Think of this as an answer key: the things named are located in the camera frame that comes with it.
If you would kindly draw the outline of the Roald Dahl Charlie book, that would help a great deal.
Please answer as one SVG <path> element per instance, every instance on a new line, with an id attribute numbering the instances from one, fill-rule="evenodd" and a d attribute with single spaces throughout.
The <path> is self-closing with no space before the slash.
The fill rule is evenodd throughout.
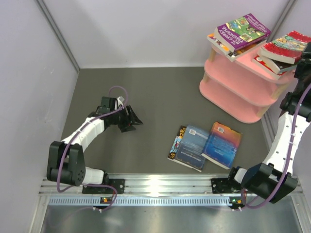
<path id="1" fill-rule="evenodd" d="M 207 40 L 225 55 L 231 53 L 228 47 L 226 47 L 221 41 L 219 41 L 217 38 L 214 37 L 213 33 L 207 35 Z"/>

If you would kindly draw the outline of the dark brown paperback book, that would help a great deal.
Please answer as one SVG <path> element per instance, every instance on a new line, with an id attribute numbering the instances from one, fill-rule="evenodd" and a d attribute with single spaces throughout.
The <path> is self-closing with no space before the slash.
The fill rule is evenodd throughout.
<path id="1" fill-rule="evenodd" d="M 252 45 L 249 45 L 247 47 L 244 47 L 240 50 L 237 50 L 235 52 L 230 52 L 226 55 L 226 58 L 231 61 L 231 62 L 234 62 L 237 58 L 239 58 L 240 56 L 244 55 L 245 53 L 257 48 L 257 47 L 260 47 L 262 45 L 261 44 L 252 44 Z"/>

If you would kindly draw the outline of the blue orange paperback book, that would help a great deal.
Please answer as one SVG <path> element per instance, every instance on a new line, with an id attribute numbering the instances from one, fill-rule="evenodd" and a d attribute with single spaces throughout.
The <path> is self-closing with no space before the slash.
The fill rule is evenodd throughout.
<path id="1" fill-rule="evenodd" d="M 224 169 L 231 169 L 241 139 L 242 134 L 240 132 L 215 122 L 201 155 Z"/>

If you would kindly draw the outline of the red 13-storey treehouse book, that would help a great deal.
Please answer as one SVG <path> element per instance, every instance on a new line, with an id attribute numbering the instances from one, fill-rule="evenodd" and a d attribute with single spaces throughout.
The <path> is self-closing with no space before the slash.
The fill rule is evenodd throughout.
<path id="1" fill-rule="evenodd" d="M 281 72 L 281 73 L 274 73 L 258 55 L 252 59 L 252 62 L 258 65 L 260 68 L 263 68 L 276 80 L 278 80 L 282 75 L 286 73 L 286 71 Z"/>

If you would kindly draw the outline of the black yellow book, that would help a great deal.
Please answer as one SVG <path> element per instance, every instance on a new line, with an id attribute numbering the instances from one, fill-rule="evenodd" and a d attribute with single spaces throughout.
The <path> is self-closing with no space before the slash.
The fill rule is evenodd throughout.
<path id="1" fill-rule="evenodd" d="M 174 160 L 174 158 L 177 154 L 178 148 L 179 148 L 179 144 L 180 144 L 180 142 L 183 138 L 183 135 L 186 131 L 186 128 L 187 128 L 186 126 L 180 126 L 179 127 L 179 130 L 177 132 L 177 135 L 175 137 L 175 140 L 173 142 L 173 145 L 172 145 L 171 150 L 170 150 L 169 155 L 168 155 L 169 160 Z"/>

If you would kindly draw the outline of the yellow illustrated paperback book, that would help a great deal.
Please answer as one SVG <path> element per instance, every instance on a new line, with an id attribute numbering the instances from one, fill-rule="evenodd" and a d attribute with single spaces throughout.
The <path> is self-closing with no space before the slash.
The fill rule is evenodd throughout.
<path id="1" fill-rule="evenodd" d="M 270 59 L 262 54 L 260 50 L 258 50 L 258 56 L 262 59 L 262 61 L 276 74 L 280 74 L 285 71 L 291 71 L 296 69 L 296 64 L 288 64 L 280 61 L 276 61 Z"/>

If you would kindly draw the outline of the purple 117-storey treehouse book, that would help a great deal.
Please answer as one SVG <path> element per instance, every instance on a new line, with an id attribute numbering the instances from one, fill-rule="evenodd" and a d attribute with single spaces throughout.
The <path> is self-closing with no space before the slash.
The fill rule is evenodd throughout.
<path id="1" fill-rule="evenodd" d="M 213 34 L 230 52 L 235 52 L 265 40 L 271 31 L 249 13 L 216 27 Z"/>

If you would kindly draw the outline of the red starred book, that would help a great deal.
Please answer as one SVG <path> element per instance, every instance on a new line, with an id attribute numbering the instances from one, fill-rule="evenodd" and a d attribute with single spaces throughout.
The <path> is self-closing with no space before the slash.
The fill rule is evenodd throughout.
<path id="1" fill-rule="evenodd" d="M 300 60 L 302 52 L 310 41 L 310 36 L 291 31 L 264 44 L 259 49 L 258 55 L 283 63 L 295 64 Z"/>

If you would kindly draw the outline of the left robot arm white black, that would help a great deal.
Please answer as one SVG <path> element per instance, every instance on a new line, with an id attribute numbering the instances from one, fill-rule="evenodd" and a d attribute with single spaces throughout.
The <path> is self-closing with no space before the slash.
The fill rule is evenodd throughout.
<path id="1" fill-rule="evenodd" d="M 53 141 L 49 147 L 47 179 L 56 182 L 59 193 L 73 186 L 103 187 L 105 171 L 85 165 L 84 152 L 108 127 L 116 125 L 122 133 L 134 131 L 143 122 L 124 98 L 102 97 L 101 104 L 70 136 Z"/>

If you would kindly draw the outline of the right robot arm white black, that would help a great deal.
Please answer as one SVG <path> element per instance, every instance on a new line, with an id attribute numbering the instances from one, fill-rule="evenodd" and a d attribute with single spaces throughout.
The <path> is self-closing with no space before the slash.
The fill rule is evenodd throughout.
<path id="1" fill-rule="evenodd" d="M 280 104 L 278 129 L 265 160 L 248 170 L 233 167 L 228 183 L 241 191 L 241 201 L 234 209 L 257 209 L 276 203 L 295 190 L 298 181 L 292 177 L 295 153 L 304 131 L 311 124 L 311 45 L 307 44 L 297 64 L 298 80 L 293 92 Z"/>

